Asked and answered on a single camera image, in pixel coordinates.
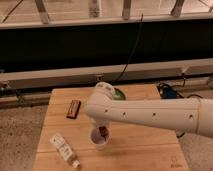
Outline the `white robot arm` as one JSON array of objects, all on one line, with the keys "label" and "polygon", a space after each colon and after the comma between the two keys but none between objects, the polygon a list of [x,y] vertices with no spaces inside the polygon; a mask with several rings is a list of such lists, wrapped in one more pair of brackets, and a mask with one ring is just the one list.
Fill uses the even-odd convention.
[{"label": "white robot arm", "polygon": [[85,103],[97,125],[115,121],[213,138],[213,99],[115,100],[115,88],[99,82]]}]

